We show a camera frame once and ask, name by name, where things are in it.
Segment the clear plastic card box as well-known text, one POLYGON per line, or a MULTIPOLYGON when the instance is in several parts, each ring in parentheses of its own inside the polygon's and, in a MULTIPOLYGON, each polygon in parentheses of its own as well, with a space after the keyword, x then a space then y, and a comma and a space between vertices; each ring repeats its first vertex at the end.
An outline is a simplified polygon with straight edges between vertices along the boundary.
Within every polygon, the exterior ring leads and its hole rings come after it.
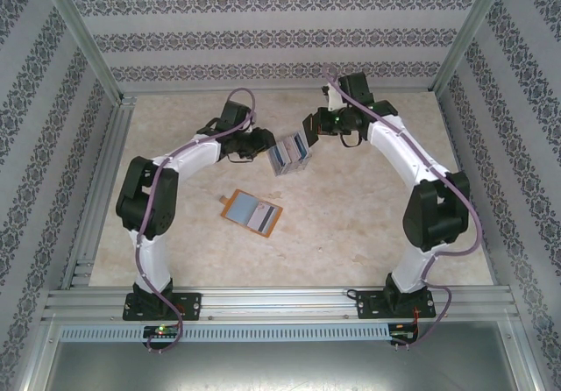
POLYGON ((309 160, 312 157, 312 153, 310 151, 309 148, 309 144, 307 142, 305 133, 303 130, 300 130, 298 132, 294 132, 292 134, 288 134, 287 136, 282 137, 281 139, 277 140, 275 144, 277 143, 282 143, 285 147, 286 150, 288 152, 288 155, 291 159, 291 163, 287 166, 287 167, 281 167, 280 164, 278 163, 277 159, 274 156, 273 150, 274 150, 274 146, 267 151, 267 156, 268 159, 271 163, 272 169, 273 169, 273 173, 275 176, 280 176, 280 175, 284 175, 284 174, 291 174, 293 172, 297 172, 297 171, 301 171, 303 170, 307 165, 309 160), (294 135, 296 133, 299 133, 302 137, 302 141, 304 142, 304 145, 307 148, 308 151, 308 155, 306 156, 306 158, 304 160, 301 160, 300 157, 300 153, 295 145, 294 142, 294 135))

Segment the orange leather card holder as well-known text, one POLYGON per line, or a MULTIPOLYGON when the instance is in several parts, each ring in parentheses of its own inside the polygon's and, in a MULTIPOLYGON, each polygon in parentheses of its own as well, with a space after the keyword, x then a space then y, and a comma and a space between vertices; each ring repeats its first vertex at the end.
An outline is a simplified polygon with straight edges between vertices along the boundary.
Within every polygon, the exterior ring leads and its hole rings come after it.
POLYGON ((244 192, 241 189, 236 189, 230 198, 226 198, 225 196, 222 196, 221 201, 224 204, 224 209, 221 213, 221 217, 235 224, 238 224, 246 228, 247 230, 256 233, 264 238, 269 238, 271 236, 273 229, 275 225, 278 223, 278 220, 283 211, 282 207, 267 202, 265 200, 262 200, 255 195, 251 195, 247 192, 244 192), (246 226, 251 214, 253 213, 259 202, 271 204, 279 209, 276 217, 273 220, 273 223, 270 226, 270 230, 266 235, 257 233, 256 231, 253 231, 246 226))

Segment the white card black magnetic stripe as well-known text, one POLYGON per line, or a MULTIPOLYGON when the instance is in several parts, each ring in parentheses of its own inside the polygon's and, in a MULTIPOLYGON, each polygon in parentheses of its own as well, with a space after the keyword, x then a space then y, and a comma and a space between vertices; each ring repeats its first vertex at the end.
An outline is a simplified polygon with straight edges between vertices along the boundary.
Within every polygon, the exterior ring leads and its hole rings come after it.
POLYGON ((246 226, 260 233, 266 235, 270 230, 274 218, 278 213, 278 208, 264 202, 259 202, 253 213, 251 214, 246 226))

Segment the grey metal shelf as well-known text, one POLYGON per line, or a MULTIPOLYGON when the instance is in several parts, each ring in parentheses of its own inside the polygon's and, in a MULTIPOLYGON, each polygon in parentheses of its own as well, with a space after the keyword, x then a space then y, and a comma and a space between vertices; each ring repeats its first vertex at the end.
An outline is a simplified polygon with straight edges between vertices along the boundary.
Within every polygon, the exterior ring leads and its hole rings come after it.
POLYGON ((409 349, 351 331, 276 342, 199 331, 153 355, 129 328, 43 326, 16 391, 548 391, 515 321, 442 323, 409 349))

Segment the aluminium side rail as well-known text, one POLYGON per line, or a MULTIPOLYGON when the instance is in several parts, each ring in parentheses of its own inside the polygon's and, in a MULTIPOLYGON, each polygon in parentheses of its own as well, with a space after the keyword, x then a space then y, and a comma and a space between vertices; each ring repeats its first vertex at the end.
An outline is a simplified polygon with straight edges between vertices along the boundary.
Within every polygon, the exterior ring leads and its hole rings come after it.
POLYGON ((137 97, 124 96, 112 111, 61 279, 63 290, 89 284, 136 102, 137 97))

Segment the right aluminium frame post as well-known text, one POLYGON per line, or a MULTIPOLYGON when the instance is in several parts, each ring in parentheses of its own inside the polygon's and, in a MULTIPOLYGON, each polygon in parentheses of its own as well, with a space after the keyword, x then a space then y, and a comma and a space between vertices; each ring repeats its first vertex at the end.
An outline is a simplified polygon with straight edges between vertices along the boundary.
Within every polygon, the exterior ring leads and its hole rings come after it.
POLYGON ((486 14, 494 0, 475 0, 464 23, 462 24, 457 37, 451 45, 441 67, 439 68, 430 90, 435 93, 436 98, 440 98, 446 90, 448 82, 452 78, 464 53, 471 44, 481 24, 484 22, 486 14))

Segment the aluminium frame post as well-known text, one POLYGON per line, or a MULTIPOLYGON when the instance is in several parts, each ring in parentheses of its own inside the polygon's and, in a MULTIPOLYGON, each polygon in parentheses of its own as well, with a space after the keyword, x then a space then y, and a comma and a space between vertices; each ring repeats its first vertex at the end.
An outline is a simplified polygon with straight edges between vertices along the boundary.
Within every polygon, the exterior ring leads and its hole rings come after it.
POLYGON ((123 93, 118 87, 110 67, 107 65, 75 2, 73 0, 52 0, 52 2, 62 16, 76 44, 81 48, 111 102, 113 104, 120 104, 123 93))
POLYGON ((494 0, 475 0, 464 23, 462 24, 457 37, 451 45, 441 67, 439 68, 430 90, 435 93, 436 98, 440 98, 446 90, 448 82, 452 78, 464 53, 471 44, 481 24, 484 22, 486 14, 494 0))

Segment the aluminium front rail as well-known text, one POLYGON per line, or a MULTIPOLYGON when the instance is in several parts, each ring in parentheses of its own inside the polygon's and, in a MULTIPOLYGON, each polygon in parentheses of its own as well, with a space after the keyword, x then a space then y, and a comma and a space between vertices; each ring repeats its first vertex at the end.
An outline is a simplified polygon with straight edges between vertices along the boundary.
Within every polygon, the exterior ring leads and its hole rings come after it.
MULTIPOLYGON (((348 297, 343 287, 331 288, 181 288, 199 293, 200 323, 357 323, 364 303, 348 297)), ((122 323, 126 288, 71 288, 48 293, 40 320, 44 323, 122 323)), ((451 288, 444 321, 503 321, 518 318, 509 287, 451 288)))

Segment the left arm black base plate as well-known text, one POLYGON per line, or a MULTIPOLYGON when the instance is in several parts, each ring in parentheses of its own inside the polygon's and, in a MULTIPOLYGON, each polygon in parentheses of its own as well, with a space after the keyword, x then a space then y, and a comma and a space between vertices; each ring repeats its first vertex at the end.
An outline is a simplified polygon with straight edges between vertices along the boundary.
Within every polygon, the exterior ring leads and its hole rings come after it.
MULTIPOLYGON (((202 295, 197 293, 172 293, 165 296, 185 321, 198 321, 202 295)), ((130 293, 124 301, 124 321, 177 321, 175 312, 155 294, 130 293)))

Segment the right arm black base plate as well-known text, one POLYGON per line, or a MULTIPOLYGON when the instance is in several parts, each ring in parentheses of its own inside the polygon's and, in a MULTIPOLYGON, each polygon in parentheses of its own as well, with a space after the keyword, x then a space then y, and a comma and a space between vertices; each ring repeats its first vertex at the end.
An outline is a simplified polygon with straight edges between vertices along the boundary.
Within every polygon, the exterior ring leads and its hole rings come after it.
POLYGON ((421 319, 437 316, 433 296, 427 288, 412 294, 390 294, 386 290, 364 290, 356 293, 359 319, 413 318, 415 309, 421 319))

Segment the left aluminium frame post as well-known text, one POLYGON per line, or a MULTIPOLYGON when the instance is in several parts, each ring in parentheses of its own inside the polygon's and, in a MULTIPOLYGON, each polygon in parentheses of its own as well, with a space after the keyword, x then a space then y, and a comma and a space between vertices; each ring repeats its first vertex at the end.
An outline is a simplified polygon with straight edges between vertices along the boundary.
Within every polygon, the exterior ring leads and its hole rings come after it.
POLYGON ((75 2, 73 0, 52 0, 52 2, 62 16, 76 44, 81 48, 111 102, 113 104, 120 104, 123 93, 118 87, 110 67, 107 65, 75 2))

